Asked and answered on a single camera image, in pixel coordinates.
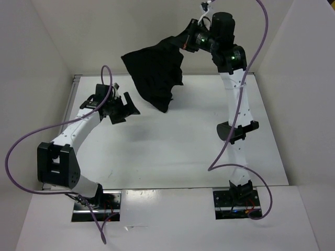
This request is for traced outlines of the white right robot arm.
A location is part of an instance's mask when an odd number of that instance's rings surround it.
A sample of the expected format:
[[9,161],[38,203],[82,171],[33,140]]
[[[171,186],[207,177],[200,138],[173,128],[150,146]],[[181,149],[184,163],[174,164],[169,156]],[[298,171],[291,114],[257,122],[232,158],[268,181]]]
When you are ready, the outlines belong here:
[[244,141],[247,133],[259,128],[250,111],[246,91],[249,71],[243,47],[235,43],[235,20],[229,13],[213,14],[209,27],[205,26],[203,14],[192,19],[185,29],[186,38],[182,49],[188,52],[203,50],[211,54],[212,61],[222,79],[227,95],[228,120],[217,125],[216,130],[224,145],[209,166],[209,171],[219,169],[218,161],[228,156],[228,167],[234,170],[229,178],[231,207],[245,206],[253,193],[253,184],[246,167]]

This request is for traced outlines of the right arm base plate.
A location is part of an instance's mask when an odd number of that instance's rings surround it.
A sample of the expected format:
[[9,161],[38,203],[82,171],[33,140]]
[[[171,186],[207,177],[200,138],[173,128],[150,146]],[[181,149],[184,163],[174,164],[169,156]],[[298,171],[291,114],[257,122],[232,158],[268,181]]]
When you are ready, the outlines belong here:
[[228,188],[214,189],[213,200],[216,220],[260,218],[263,215],[256,189],[239,202],[234,202]]

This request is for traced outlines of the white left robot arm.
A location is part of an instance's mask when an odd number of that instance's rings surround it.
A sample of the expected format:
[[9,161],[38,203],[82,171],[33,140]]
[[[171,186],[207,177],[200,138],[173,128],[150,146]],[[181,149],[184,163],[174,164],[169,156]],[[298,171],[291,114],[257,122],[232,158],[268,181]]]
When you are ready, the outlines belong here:
[[130,115],[140,112],[128,92],[118,93],[119,85],[97,84],[79,108],[74,121],[50,143],[42,142],[37,147],[37,177],[44,184],[66,188],[81,195],[79,202],[85,202],[98,209],[111,201],[103,192],[103,186],[86,178],[77,160],[77,152],[91,131],[105,118],[112,124],[126,121]]

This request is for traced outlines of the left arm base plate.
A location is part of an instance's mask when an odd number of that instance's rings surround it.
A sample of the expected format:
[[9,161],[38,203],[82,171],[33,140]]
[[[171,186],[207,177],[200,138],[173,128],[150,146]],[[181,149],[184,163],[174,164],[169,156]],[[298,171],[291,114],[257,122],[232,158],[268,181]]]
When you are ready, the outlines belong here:
[[[91,204],[91,208],[98,222],[120,221],[121,190],[104,190],[107,201],[100,206]],[[93,222],[94,219],[88,206],[82,201],[76,201],[73,206],[71,222]]]

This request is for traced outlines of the black pleated skirt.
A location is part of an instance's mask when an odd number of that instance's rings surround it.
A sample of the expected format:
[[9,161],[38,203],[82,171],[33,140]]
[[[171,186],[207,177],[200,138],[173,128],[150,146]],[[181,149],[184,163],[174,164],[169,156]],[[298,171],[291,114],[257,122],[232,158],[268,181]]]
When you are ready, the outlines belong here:
[[181,65],[184,55],[180,50],[186,38],[183,31],[121,56],[141,98],[162,113],[169,109],[173,87],[183,85]]

